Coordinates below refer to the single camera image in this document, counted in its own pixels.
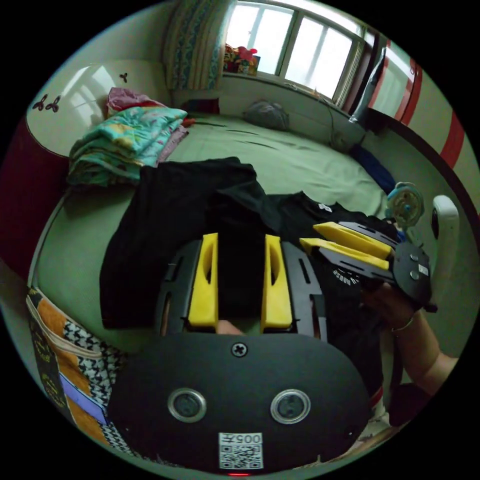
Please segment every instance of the qr code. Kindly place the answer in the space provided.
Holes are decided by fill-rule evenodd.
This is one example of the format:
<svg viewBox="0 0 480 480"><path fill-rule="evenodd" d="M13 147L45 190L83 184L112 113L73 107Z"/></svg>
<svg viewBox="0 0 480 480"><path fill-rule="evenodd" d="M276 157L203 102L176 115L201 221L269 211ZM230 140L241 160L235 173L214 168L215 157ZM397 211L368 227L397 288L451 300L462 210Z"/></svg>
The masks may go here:
<svg viewBox="0 0 480 480"><path fill-rule="evenodd" d="M221 469L262 469L264 467L261 433L220 433Z"/></svg>

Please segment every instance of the window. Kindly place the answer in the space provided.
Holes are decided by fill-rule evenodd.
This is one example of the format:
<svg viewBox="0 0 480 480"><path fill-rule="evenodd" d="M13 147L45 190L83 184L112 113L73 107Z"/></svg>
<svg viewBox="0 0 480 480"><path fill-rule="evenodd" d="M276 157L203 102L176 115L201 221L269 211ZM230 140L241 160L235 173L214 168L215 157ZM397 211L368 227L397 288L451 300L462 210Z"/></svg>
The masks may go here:
<svg viewBox="0 0 480 480"><path fill-rule="evenodd" d="M255 48L258 77L317 92L342 105L364 47L365 28L309 0L238 1L226 42Z"/></svg>

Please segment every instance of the patterned curtain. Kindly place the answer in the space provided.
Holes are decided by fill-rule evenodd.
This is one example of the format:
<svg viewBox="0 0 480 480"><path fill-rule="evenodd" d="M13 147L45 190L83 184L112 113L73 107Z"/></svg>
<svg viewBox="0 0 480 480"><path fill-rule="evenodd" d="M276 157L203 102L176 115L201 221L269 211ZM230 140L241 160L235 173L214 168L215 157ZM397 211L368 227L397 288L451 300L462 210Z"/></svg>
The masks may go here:
<svg viewBox="0 0 480 480"><path fill-rule="evenodd" d="M222 77L235 0L177 0L162 62L170 90L214 90Z"/></svg>

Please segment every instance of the black t-shirt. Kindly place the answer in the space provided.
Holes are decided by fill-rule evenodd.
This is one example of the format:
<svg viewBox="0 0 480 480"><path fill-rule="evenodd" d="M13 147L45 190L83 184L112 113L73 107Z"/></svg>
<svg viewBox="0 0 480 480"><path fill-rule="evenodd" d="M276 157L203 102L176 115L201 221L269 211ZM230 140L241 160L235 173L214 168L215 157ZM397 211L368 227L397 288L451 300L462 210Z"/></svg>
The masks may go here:
<svg viewBox="0 0 480 480"><path fill-rule="evenodd" d="M210 197L256 178L253 167L236 157L143 167L100 271L104 327L151 326L169 261L180 247L211 233L206 221Z"/></svg>
<svg viewBox="0 0 480 480"><path fill-rule="evenodd" d="M149 327L162 280L175 252L218 233L219 315L261 314L265 235L300 247L319 236L314 224L358 222L395 239L392 225L305 193L266 195L255 170L238 158L144 167L140 183L113 235L100 272L106 328ZM329 342L344 352L373 394L382 384L379 319L360 308L360 285L340 269L312 260L326 303Z"/></svg>

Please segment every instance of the green bedsheet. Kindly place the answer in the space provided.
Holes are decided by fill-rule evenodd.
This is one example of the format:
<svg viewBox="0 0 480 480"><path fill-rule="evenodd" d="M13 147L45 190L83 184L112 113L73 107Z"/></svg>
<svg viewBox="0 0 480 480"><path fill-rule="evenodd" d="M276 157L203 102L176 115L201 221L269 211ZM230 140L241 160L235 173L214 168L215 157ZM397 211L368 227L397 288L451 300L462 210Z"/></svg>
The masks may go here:
<svg viewBox="0 0 480 480"><path fill-rule="evenodd" d="M349 210L383 216L386 196L355 160L293 133L259 128L240 119L198 119L170 160L225 157L252 164L267 194L303 190L320 203L339 202ZM51 225L37 263L37 285L58 308L128 352L138 351L152 331L103 328L99 276L107 245L133 193L132 187L116 186L72 194ZM243 329L254 334L258 324L249 322Z"/></svg>

